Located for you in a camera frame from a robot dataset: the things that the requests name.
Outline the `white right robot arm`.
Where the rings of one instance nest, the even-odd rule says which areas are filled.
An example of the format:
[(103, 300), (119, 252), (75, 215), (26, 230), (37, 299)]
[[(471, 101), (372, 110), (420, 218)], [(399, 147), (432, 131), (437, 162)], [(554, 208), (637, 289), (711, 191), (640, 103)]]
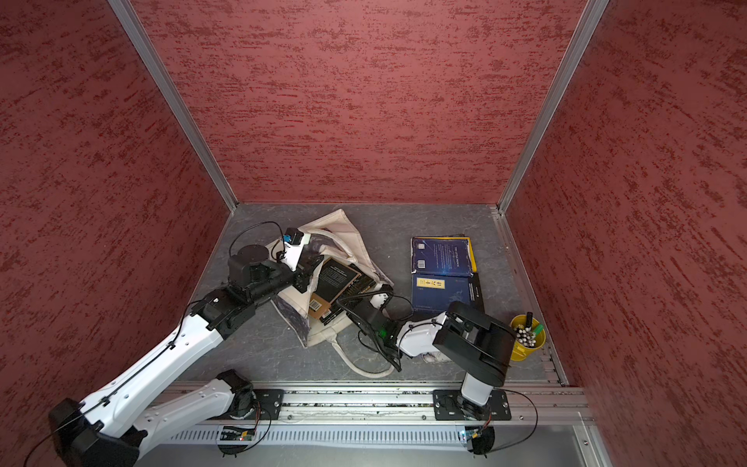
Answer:
[(505, 383), (517, 340), (509, 325), (462, 302), (453, 302), (444, 313), (420, 321), (389, 317), (375, 307), (375, 293), (340, 301), (348, 319), (373, 344), (392, 370), (402, 370), (404, 357), (441, 354), (465, 372), (461, 404), (472, 409), (488, 406), (492, 392)]

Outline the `thin black book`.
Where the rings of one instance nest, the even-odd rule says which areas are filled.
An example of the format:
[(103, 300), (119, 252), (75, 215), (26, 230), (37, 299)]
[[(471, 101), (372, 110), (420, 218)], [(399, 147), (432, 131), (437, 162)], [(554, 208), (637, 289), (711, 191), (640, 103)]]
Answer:
[(309, 301), (309, 317), (327, 325), (337, 316), (333, 311), (336, 299), (361, 275), (361, 270), (355, 265), (346, 265), (333, 258), (326, 260)]

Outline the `blue Prince book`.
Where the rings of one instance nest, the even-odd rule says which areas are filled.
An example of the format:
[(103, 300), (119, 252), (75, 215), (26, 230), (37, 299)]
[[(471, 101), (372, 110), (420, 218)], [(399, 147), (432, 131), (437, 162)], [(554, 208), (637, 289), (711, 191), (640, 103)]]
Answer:
[(413, 237), (410, 261), (413, 274), (470, 277), (478, 271), (468, 237)]

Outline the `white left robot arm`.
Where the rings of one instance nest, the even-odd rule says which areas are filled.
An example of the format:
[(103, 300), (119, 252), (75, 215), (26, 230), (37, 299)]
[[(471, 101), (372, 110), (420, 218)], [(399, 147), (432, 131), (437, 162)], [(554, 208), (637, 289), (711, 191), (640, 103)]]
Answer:
[(229, 258), (227, 284), (189, 305), (176, 329), (111, 383), (82, 401), (67, 398), (49, 414), (54, 449), (67, 466), (132, 466), (171, 436), (215, 416), (259, 416), (253, 385), (236, 371), (170, 403), (152, 402), (204, 354), (217, 348), (258, 307), (280, 292), (307, 291), (320, 255), (301, 245), (270, 258), (248, 245)]

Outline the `black book yellow characters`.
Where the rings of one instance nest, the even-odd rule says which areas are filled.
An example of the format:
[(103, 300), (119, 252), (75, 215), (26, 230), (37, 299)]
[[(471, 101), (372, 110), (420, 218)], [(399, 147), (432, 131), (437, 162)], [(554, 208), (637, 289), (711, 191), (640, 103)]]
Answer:
[(477, 272), (469, 278), (469, 290), (470, 290), (470, 304), (473, 309), (476, 309), (480, 313), (485, 313), (486, 308), (484, 307), (484, 293), (482, 293), (482, 286), (480, 286), (480, 275)]

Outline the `beige canvas tote bag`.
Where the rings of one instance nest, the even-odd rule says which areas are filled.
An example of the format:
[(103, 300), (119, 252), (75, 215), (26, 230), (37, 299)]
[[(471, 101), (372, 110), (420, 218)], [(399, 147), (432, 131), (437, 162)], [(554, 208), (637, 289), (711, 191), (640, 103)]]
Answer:
[[(373, 278), (373, 289), (377, 291), (382, 286), (393, 284), (373, 262), (359, 231), (342, 209), (301, 226), (300, 231), (303, 234), (303, 251), (300, 254), (287, 253), (288, 260), (320, 254), (325, 260), (335, 259), (346, 266), (360, 268), (366, 276)], [(355, 366), (337, 341), (338, 334), (351, 326), (353, 321), (340, 313), (329, 324), (323, 324), (320, 319), (310, 315), (311, 295), (310, 291), (301, 293), (290, 287), (272, 299), (275, 310), (295, 331), (303, 348), (329, 342), (352, 371), (368, 379), (383, 379), (394, 372), (392, 367), (379, 373), (370, 373)]]

